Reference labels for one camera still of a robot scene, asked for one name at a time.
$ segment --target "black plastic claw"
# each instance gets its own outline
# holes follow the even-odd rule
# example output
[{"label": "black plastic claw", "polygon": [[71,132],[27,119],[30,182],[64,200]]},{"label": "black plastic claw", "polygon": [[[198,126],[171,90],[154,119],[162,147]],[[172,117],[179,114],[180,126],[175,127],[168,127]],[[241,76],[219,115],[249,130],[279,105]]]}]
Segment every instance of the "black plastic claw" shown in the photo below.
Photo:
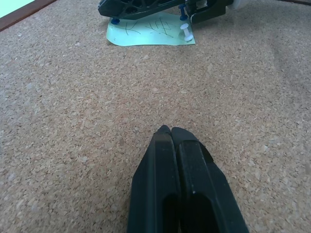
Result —
[{"label": "black plastic claw", "polygon": [[225,14],[226,6],[233,0],[207,0],[206,6],[198,7],[201,0],[102,0],[98,11],[102,16],[137,20],[154,13],[184,4],[192,23],[198,23]]},{"label": "black plastic claw", "polygon": [[162,126],[133,177],[128,233],[247,233],[225,175],[190,132]]}]

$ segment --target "black plastic object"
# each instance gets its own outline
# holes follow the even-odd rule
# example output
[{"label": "black plastic object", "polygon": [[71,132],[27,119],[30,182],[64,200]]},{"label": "black plastic object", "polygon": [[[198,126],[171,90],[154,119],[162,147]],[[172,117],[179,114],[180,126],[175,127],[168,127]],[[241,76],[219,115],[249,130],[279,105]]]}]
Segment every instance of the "black plastic object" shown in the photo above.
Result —
[{"label": "black plastic object", "polygon": [[163,125],[132,181],[127,233],[248,233],[229,184],[190,132]]},{"label": "black plastic object", "polygon": [[140,19],[184,2],[184,0],[102,0],[98,5],[98,11],[107,17]]},{"label": "black plastic object", "polygon": [[180,4],[186,4],[186,11],[192,23],[225,14],[226,6],[233,0],[207,0],[207,6],[198,8],[200,0],[102,0],[98,11],[102,16],[117,19],[140,19]]}]

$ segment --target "wooden frame edge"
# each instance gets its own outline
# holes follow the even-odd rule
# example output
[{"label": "wooden frame edge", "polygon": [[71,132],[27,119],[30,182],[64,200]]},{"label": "wooden frame edge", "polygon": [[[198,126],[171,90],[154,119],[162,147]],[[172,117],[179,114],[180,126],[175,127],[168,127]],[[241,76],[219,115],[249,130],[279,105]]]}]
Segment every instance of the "wooden frame edge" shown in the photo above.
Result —
[{"label": "wooden frame edge", "polygon": [[34,0],[27,5],[0,18],[0,32],[38,12],[56,0]]}]

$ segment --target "push pin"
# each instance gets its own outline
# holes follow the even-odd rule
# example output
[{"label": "push pin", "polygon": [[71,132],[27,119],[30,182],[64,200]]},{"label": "push pin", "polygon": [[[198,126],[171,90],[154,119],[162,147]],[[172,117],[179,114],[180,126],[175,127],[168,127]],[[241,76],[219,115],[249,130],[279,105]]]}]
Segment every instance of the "push pin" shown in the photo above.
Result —
[{"label": "push pin", "polygon": [[184,30],[185,33],[185,41],[191,41],[193,39],[193,34],[188,31],[189,24],[184,23],[180,26],[181,30]]},{"label": "push pin", "polygon": [[118,18],[112,18],[111,23],[117,25],[120,23],[120,20]]},{"label": "push pin", "polygon": [[180,9],[180,14],[181,14],[179,19],[181,21],[185,21],[188,18],[188,15],[186,15],[185,9],[184,9],[185,8],[185,4],[179,5],[178,8]]}]

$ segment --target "green sticky note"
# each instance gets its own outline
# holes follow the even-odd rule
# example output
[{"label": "green sticky note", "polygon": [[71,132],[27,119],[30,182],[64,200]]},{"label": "green sticky note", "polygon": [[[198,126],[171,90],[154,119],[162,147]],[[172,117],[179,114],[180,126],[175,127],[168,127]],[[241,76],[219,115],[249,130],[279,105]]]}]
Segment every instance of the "green sticky note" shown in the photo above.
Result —
[{"label": "green sticky note", "polygon": [[139,20],[121,19],[120,23],[108,24],[107,39],[119,46],[131,45],[193,45],[194,38],[185,41],[185,33],[180,26],[189,22],[179,16],[159,12]]},{"label": "green sticky note", "polygon": [[0,0],[0,18],[34,0]]}]

